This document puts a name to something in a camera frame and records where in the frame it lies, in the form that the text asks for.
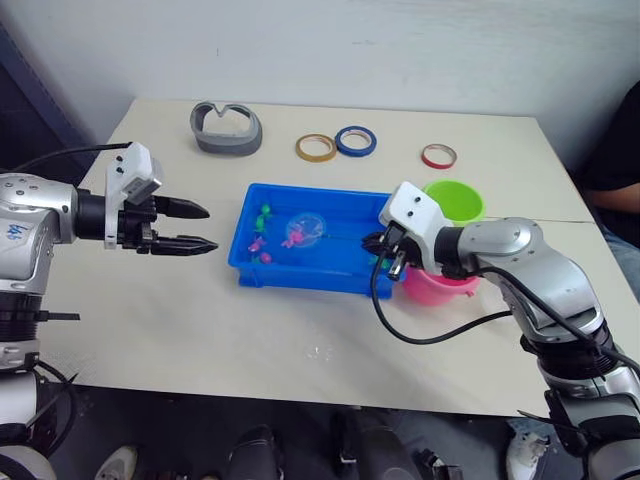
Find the gray plastic object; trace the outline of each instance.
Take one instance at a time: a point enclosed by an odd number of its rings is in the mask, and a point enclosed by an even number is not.
[[[240,133],[206,133],[202,130],[204,117],[211,110],[216,112],[220,118],[227,113],[227,110],[238,112],[249,119],[249,128]],[[230,103],[225,105],[222,110],[218,110],[215,103],[201,102],[193,107],[190,123],[198,146],[208,153],[244,157],[254,153],[262,144],[262,124],[258,116],[244,105]]]

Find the green cup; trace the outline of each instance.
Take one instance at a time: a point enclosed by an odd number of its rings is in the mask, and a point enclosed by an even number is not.
[[[482,197],[466,183],[436,180],[426,185],[422,191],[438,202],[444,216],[456,227],[464,227],[484,218]]]

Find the white table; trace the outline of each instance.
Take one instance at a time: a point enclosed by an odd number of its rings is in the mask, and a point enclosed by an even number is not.
[[[591,278],[617,342],[640,357],[638,304],[532,119],[256,105],[252,108],[265,125],[262,148],[252,157],[223,159],[194,146],[188,126],[194,104],[136,101],[112,141],[135,139],[147,145],[165,169],[159,193],[195,200],[212,213],[209,220],[163,219],[160,232],[202,235],[219,242],[220,249],[206,256],[167,258],[104,251],[99,242],[58,247],[45,308],[78,311],[82,321],[50,322],[41,327],[40,338],[44,357],[67,373],[80,370],[79,383],[448,412],[511,415],[523,409],[545,414],[545,385],[535,358],[521,351],[520,331],[509,318],[443,344],[416,347],[389,335],[364,296],[243,288],[227,266],[251,182],[390,191],[403,179],[419,184],[442,176],[417,159],[420,146],[431,142],[458,150],[459,163],[447,175],[475,185],[489,202],[489,215],[543,220],[548,242]],[[371,158],[338,156],[314,165],[293,153],[298,136],[332,134],[351,123],[378,134],[380,146]],[[430,133],[416,140],[420,131]],[[495,144],[498,138],[502,143]],[[495,145],[490,149],[487,143]],[[518,157],[518,150],[527,153]],[[101,191],[111,158],[102,155],[83,186]],[[545,198],[555,199],[558,208],[535,201],[542,196],[537,192],[541,184]],[[499,291],[483,281],[472,299],[426,309],[409,303],[397,288],[383,308],[407,334],[431,336],[505,306]]]

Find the pink cup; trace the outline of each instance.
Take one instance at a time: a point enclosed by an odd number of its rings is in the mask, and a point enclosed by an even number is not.
[[[413,300],[422,305],[442,305],[456,295],[472,297],[480,283],[478,277],[452,280],[441,275],[431,275],[424,270],[407,268],[407,279],[402,286]]]

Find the blue tray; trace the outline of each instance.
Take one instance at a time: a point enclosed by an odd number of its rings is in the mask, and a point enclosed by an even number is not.
[[[239,283],[246,287],[270,285],[368,295],[375,257],[362,249],[361,240],[384,230],[378,213],[388,198],[383,193],[254,183],[244,200],[229,265],[238,269]],[[256,219],[265,204],[272,216],[266,221],[266,232],[257,233]],[[322,235],[310,246],[282,246],[289,222],[307,213],[324,220]],[[258,236],[267,244],[258,253],[251,253],[249,246]],[[269,253],[273,262],[260,263],[261,252]],[[383,274],[377,282],[380,298],[390,298],[394,282]]]

